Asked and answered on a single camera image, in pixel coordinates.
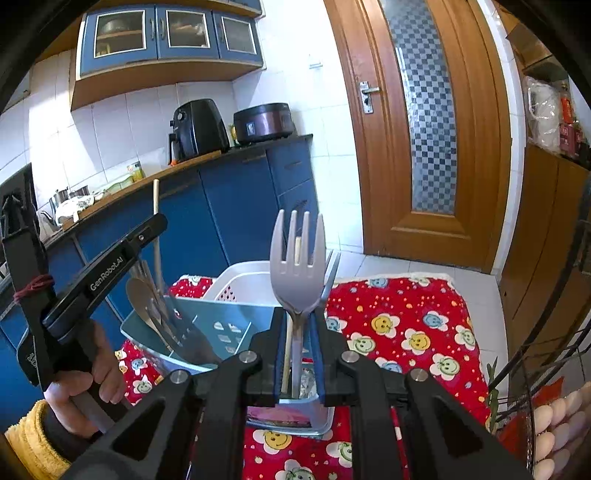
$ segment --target red tablecloth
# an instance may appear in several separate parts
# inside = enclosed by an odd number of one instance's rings
[[[211,284],[210,278],[184,276],[171,292],[199,298]],[[479,349],[466,303],[448,277],[412,274],[342,283],[331,292],[327,316],[328,327],[342,332],[349,348],[374,359],[382,368],[429,370],[484,424],[489,415],[483,403],[488,390],[480,370]],[[125,395],[132,403],[162,380],[130,342],[126,341],[116,355],[128,387]],[[351,479],[351,452],[346,407],[335,409],[332,428],[323,440],[247,427],[242,477]]]

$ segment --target rice cooker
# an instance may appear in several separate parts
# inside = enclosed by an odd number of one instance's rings
[[[287,103],[266,103],[234,114],[236,140],[240,145],[289,137],[295,130]]]

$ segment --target blue kitchen cabinet door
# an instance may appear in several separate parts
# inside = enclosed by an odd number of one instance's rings
[[[310,147],[306,140],[268,148],[267,158],[277,195],[313,178]]]
[[[211,10],[156,7],[158,58],[218,59]]]
[[[244,5],[258,12],[261,11],[261,0],[232,0],[235,4]]]
[[[65,239],[62,243],[50,249],[47,255],[49,273],[56,282],[54,289],[56,293],[59,293],[76,277],[84,263],[70,239]],[[14,306],[0,322],[0,328],[4,331],[13,347],[16,348],[27,328],[27,321],[18,305]]]
[[[85,260],[91,262],[97,255],[114,242],[127,235],[152,215],[151,189],[136,192],[124,200],[110,205],[107,209],[87,220],[82,231],[76,233]],[[142,258],[148,260],[152,272],[154,258],[152,245],[142,250]],[[130,278],[126,273],[111,290],[109,298],[122,319],[131,312],[131,304],[125,292],[125,283]]]
[[[267,156],[211,162],[200,172],[228,263],[269,260],[279,208]]]
[[[88,14],[81,49],[81,76],[135,61],[155,60],[154,5],[129,5]]]
[[[287,235],[290,230],[290,215],[292,210],[297,211],[297,230],[296,236],[302,234],[302,221],[304,212],[310,212],[310,233],[309,233],[309,253],[314,251],[314,236],[316,235],[316,221],[318,218],[318,201],[316,200],[316,188],[314,180],[306,180],[295,188],[279,195],[279,207],[285,210],[284,234]]]
[[[222,60],[247,61],[262,66],[261,45],[252,18],[214,12],[213,20]]]
[[[168,286],[181,275],[218,277],[227,268],[197,169],[160,182],[160,212],[168,219],[168,228],[160,236]]]
[[[37,400],[43,398],[39,387],[33,387],[21,367],[18,365],[17,353],[7,339],[0,332],[0,434],[3,434],[10,425],[18,423],[24,417]]]

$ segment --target plastic bag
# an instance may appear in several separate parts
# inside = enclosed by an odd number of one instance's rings
[[[546,82],[524,77],[525,116],[531,139],[539,147],[560,153],[559,126],[562,117],[560,94]]]

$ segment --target yellow sleeve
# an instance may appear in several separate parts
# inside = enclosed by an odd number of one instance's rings
[[[39,400],[31,411],[6,431],[12,449],[35,480],[55,480],[70,466],[47,441],[41,419],[49,408],[45,400]]]

